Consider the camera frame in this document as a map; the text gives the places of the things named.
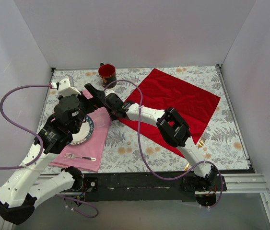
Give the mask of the gold fork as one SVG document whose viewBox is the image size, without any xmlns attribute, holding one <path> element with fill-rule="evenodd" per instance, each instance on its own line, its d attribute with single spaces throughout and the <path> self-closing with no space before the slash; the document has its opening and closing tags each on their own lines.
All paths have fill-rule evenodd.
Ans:
<svg viewBox="0 0 270 230">
<path fill-rule="evenodd" d="M 197 144 L 196 144 L 197 149 L 202 148 L 202 147 L 204 146 L 205 142 L 206 142 L 206 138 L 205 138 L 205 137 L 202 137 L 202 138 L 197 142 Z M 187 170 L 190 168 L 190 166 L 192 166 L 192 165 L 191 165 L 190 162 L 188 161 L 188 163 L 187 163 L 187 165 L 185 166 L 184 170 L 187 171 Z"/>
</svg>

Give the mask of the red cloth napkin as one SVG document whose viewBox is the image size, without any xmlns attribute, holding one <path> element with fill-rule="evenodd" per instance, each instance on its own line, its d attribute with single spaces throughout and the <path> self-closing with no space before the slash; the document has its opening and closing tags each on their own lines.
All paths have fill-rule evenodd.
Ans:
<svg viewBox="0 0 270 230">
<path fill-rule="evenodd" d="M 143 94 L 143 105 L 152 109 L 175 108 L 190 126 L 196 144 L 213 113 L 220 97 L 186 81 L 153 69 L 137 84 Z"/>
</svg>

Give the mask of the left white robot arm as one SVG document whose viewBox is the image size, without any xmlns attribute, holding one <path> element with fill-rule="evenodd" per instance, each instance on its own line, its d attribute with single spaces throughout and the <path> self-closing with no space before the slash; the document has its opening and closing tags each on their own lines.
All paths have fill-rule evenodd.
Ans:
<svg viewBox="0 0 270 230">
<path fill-rule="evenodd" d="M 82 172 L 70 166 L 52 179 L 35 185 L 43 170 L 73 140 L 80 131 L 84 113 L 76 95 L 60 96 L 59 103 L 39 131 L 41 139 L 35 139 L 23 164 L 33 164 L 17 169 L 0 187 L 0 216 L 13 224 L 25 222 L 35 208 L 64 190 L 80 191 L 83 187 Z"/>
</svg>

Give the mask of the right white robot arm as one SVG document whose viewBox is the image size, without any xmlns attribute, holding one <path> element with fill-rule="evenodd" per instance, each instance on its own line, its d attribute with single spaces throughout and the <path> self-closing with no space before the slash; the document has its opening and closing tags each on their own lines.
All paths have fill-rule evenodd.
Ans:
<svg viewBox="0 0 270 230">
<path fill-rule="evenodd" d="M 85 88 L 92 96 L 93 105 L 96 108 L 105 107 L 112 120 L 126 119 L 137 121 L 138 127 L 146 123 L 158 128 L 166 144 L 180 151 L 191 165 L 195 175 L 187 182 L 188 189 L 207 191 L 215 186 L 218 176 L 216 166 L 204 159 L 193 141 L 188 123 L 175 108 L 159 110 L 141 103 L 123 102 L 115 93 L 105 94 L 90 83 Z"/>
</svg>

